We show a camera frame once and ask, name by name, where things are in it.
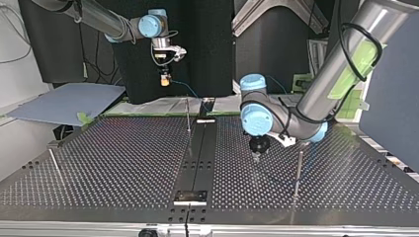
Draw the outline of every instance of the black panel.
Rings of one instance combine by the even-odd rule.
[[[42,80],[83,81],[80,35],[73,19],[49,12],[32,1],[20,0],[19,5]]]
[[[287,91],[295,74],[308,73],[307,45],[309,29],[292,10],[276,7],[267,11],[238,39],[236,80],[249,73],[270,75]],[[267,80],[269,93],[281,88]]]
[[[419,14],[389,40],[373,73],[361,130],[391,154],[419,171]]]
[[[173,79],[188,83],[200,96],[228,96],[231,94],[232,1],[155,0],[155,1],[100,1],[105,7],[127,17],[147,14],[148,9],[164,8],[170,30],[179,34],[172,40],[184,47],[188,54],[172,63]],[[160,86],[157,68],[150,57],[150,39],[113,44],[115,56],[126,81],[129,99],[140,104],[167,95],[191,94],[187,88],[173,84]]]

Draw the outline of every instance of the black cable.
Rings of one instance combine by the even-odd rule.
[[[352,71],[355,73],[355,75],[361,80],[361,81],[366,81],[367,78],[364,77],[361,72],[358,70],[357,66],[355,65],[355,63],[352,61],[351,56],[349,55],[348,49],[346,48],[345,44],[344,44],[344,40],[343,40],[343,33],[345,30],[347,29],[353,29],[358,31],[359,33],[361,33],[362,35],[364,35],[364,37],[366,37],[367,39],[369,39],[377,48],[377,56],[376,59],[374,60],[374,62],[372,63],[372,66],[376,66],[377,63],[379,62],[379,60],[381,59],[382,56],[382,46],[381,43],[379,42],[379,40],[377,40],[373,35],[371,35],[367,30],[365,30],[363,27],[353,24],[353,23],[344,23],[342,24],[342,15],[341,15],[341,8],[342,8],[342,0],[338,0],[338,16],[337,16],[337,21],[338,21],[338,32],[339,32],[339,42],[341,44],[342,50],[345,54],[345,57],[348,61],[348,64],[350,65]],[[343,105],[345,104],[346,99],[348,98],[349,94],[351,93],[351,91],[354,89],[355,85],[352,85],[351,88],[349,88],[349,90],[346,92],[345,96],[343,97],[343,99],[341,100],[341,103],[339,104],[338,108],[335,110],[335,113],[323,120],[313,120],[311,118],[308,118],[307,116],[305,116],[299,109],[298,107],[295,107],[295,111],[296,113],[293,113],[293,115],[295,115],[296,117],[298,117],[299,119],[302,119],[304,121],[310,122],[310,123],[324,123],[324,122],[328,122],[331,121],[333,119],[335,119],[335,117],[339,114],[340,110],[342,109]]]
[[[273,110],[271,110],[271,108],[266,107],[263,103],[259,102],[259,101],[255,101],[255,100],[248,100],[245,101],[244,103],[241,103],[240,105],[240,111],[243,109],[243,107],[247,104],[257,104],[260,106],[263,106],[265,109],[267,109],[272,115],[274,115],[274,117],[277,119],[277,121],[281,124],[281,126],[284,128],[283,131],[281,133],[285,133],[286,136],[290,136],[288,130],[287,130],[287,126],[284,124],[284,122],[281,120],[280,117],[278,117],[277,113],[275,113]]]
[[[84,47],[84,40],[83,40],[83,33],[81,30],[81,25],[79,24],[79,33],[80,33],[80,42],[81,42],[81,51],[82,51],[82,55],[83,55],[83,61],[85,64],[89,65],[97,74],[98,74],[98,78],[96,79],[95,83],[98,83],[100,79],[102,79],[103,81],[105,81],[106,83],[111,83],[108,82],[108,80],[106,80],[106,78],[104,76],[111,76],[116,72],[116,61],[115,58],[113,58],[113,69],[111,71],[111,73],[104,73],[100,67],[96,64],[98,62],[98,55],[99,55],[99,32],[97,34],[97,40],[96,40],[96,48],[95,48],[95,63],[92,63],[86,56],[86,51],[85,51],[85,47]]]
[[[324,123],[324,122],[332,121],[339,114],[340,110],[343,107],[343,104],[345,104],[346,99],[348,98],[349,94],[351,94],[351,91],[352,91],[352,89],[354,89],[354,87],[355,87],[355,85],[352,85],[351,88],[349,88],[349,90],[346,92],[345,96],[343,97],[343,99],[342,99],[341,103],[339,104],[338,108],[336,109],[335,113],[331,116],[328,116],[327,118],[325,118],[323,120],[313,120],[311,118],[308,118],[298,109],[298,107],[295,107],[296,113],[293,113],[293,115],[295,115],[299,119],[302,119],[302,120],[310,122],[310,123]]]
[[[11,60],[0,61],[0,64],[11,63],[11,62],[16,62],[16,61],[22,60],[22,59],[24,59],[25,57],[27,57],[27,56],[31,53],[31,51],[32,51],[32,47],[31,47],[31,46],[29,46],[29,49],[28,49],[28,51],[25,53],[25,55],[22,55],[22,56],[20,56],[20,57],[18,57],[18,58],[14,58],[14,59],[11,59]]]
[[[338,0],[337,21],[338,21],[339,42],[341,44],[343,53],[345,54],[346,60],[348,61],[348,64],[350,65],[352,71],[361,81],[365,82],[365,81],[367,81],[367,78],[364,77],[361,74],[361,72],[358,70],[357,66],[352,61],[352,58],[351,58],[351,55],[348,52],[348,49],[345,46],[344,39],[343,39],[344,29],[342,29],[342,27],[345,26],[346,29],[354,29],[354,30],[358,31],[359,33],[363,34],[367,39],[369,39],[376,46],[377,56],[376,56],[375,61],[372,64],[372,66],[375,66],[378,63],[379,59],[381,58],[382,46],[381,46],[381,43],[375,37],[373,37],[367,30],[365,30],[363,27],[361,27],[359,25],[352,24],[352,23],[342,24],[342,15],[341,15],[342,11],[341,11],[341,9],[342,9],[342,0]]]

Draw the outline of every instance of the small black object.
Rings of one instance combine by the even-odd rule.
[[[175,195],[175,201],[207,203],[207,191],[178,191]]]
[[[158,235],[157,235],[157,231],[155,230],[143,229],[139,231],[138,237],[158,237]]]
[[[415,173],[410,167],[404,167],[403,171],[404,173]]]
[[[269,149],[269,147],[271,147],[271,141],[267,135],[252,136],[249,141],[249,146],[252,152],[259,152],[260,154],[263,154]]]

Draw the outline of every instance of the cable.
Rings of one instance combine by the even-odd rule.
[[[101,75],[111,76],[115,72],[115,57],[113,56],[113,67],[112,67],[112,71],[110,73],[105,73],[102,69],[100,69],[100,66],[99,66],[99,45],[100,45],[100,41],[99,41],[99,39],[100,39],[100,32],[98,31],[97,36],[96,36],[95,65],[99,69],[99,72],[100,72]]]
[[[287,94],[287,90],[286,90],[286,88],[279,82],[279,81],[277,81],[277,80],[275,80],[275,78],[274,77],[272,77],[272,76],[270,76],[270,75],[266,75],[266,77],[268,77],[268,78],[270,78],[272,81],[274,81],[278,86],[280,86],[281,87],[281,89],[283,89],[283,91],[284,91],[284,94]]]
[[[16,18],[18,18],[19,22],[21,23],[21,27],[23,29],[23,32],[24,32],[23,36],[19,32],[19,30],[15,27],[15,25],[12,23],[12,21],[7,16],[7,14],[3,11],[3,8],[6,9],[6,10],[11,11],[16,16]],[[7,20],[7,22],[10,24],[10,26],[13,28],[13,30],[16,32],[16,34],[19,36],[19,38],[22,39],[24,41],[24,43],[26,43],[29,46],[28,51],[24,55],[22,55],[18,58],[11,59],[11,60],[0,61],[0,64],[16,62],[16,61],[19,61],[19,60],[22,60],[22,59],[26,58],[31,53],[32,47],[31,47],[31,44],[29,42],[28,33],[26,32],[25,23],[24,23],[23,19],[21,18],[21,16],[19,15],[19,13],[15,9],[13,9],[13,8],[7,6],[7,5],[0,5],[0,13]]]
[[[120,77],[120,79],[118,79],[115,83],[114,86],[116,86],[121,80],[123,80],[123,77]]]
[[[367,78],[364,77],[361,74],[361,72],[358,70],[358,68],[356,67],[356,65],[352,61],[351,56],[349,55],[348,49],[346,48],[346,46],[344,44],[343,33],[347,29],[354,29],[354,30],[358,31],[359,33],[363,34],[367,39],[369,39],[375,45],[375,47],[377,48],[377,56],[376,56],[376,59],[374,60],[374,62],[372,63],[372,66],[376,66],[377,63],[379,62],[379,60],[381,59],[381,56],[382,56],[382,46],[381,46],[381,43],[374,36],[372,36],[367,30],[365,30],[363,27],[361,27],[359,25],[356,25],[356,24],[353,24],[353,23],[344,23],[344,24],[342,24],[342,19],[341,19],[342,18],[342,16],[341,16],[342,0],[338,0],[338,1],[339,2],[338,2],[338,16],[337,16],[337,21],[338,21],[339,42],[341,44],[342,50],[343,50],[343,52],[345,54],[345,57],[346,57],[346,59],[348,61],[348,64],[350,65],[350,67],[351,67],[352,71],[354,72],[354,74],[361,81],[366,81]],[[325,118],[323,120],[313,120],[313,119],[308,118],[307,116],[305,116],[298,109],[298,107],[295,107],[296,113],[294,113],[289,108],[289,113],[293,113],[293,115],[295,115],[299,119],[302,119],[302,120],[307,121],[307,122],[310,122],[310,123],[324,123],[324,122],[331,121],[331,120],[335,119],[335,117],[339,114],[340,110],[342,109],[343,105],[345,104],[345,101],[347,100],[349,94],[354,89],[354,87],[355,87],[355,85],[352,85],[351,88],[349,88],[349,90],[346,92],[345,96],[341,100],[338,108],[335,110],[335,113],[333,115],[329,116],[328,118]]]
[[[194,90],[192,90],[192,88],[187,84],[187,83],[185,83],[185,82],[180,82],[180,81],[175,81],[175,80],[172,80],[172,82],[173,83],[176,83],[176,84],[179,84],[179,85],[183,85],[183,86],[185,86],[185,87],[187,87],[188,89],[189,89],[189,91],[196,97],[196,98],[200,98],[199,96],[198,96],[198,94],[194,91]]]
[[[154,57],[154,53],[153,53],[153,44],[151,44],[151,50],[150,50],[150,52],[151,52],[151,59],[153,59],[153,62],[157,65],[157,66],[165,66],[165,65],[168,65],[168,64],[170,64],[170,63],[172,63],[174,60],[175,60],[175,57],[172,57],[169,61],[167,61],[167,62],[164,62],[164,63],[158,63],[157,61],[156,61],[156,58]]]
[[[367,81],[367,78],[364,77],[361,74],[361,72],[358,70],[357,66],[352,61],[352,58],[351,58],[351,56],[348,52],[348,49],[345,46],[344,39],[343,39],[343,33],[346,29],[354,29],[354,30],[358,31],[359,33],[363,34],[367,39],[369,39],[376,46],[377,56],[376,56],[375,61],[372,64],[372,66],[377,65],[378,61],[380,60],[381,55],[382,55],[382,46],[381,46],[381,43],[375,37],[373,37],[367,30],[365,30],[363,27],[361,27],[359,25],[352,24],[352,23],[342,24],[341,9],[342,9],[342,0],[338,0],[337,21],[338,21],[339,42],[341,44],[343,53],[345,54],[346,60],[348,61],[348,64],[350,65],[352,71],[361,81],[365,82],[365,81]]]

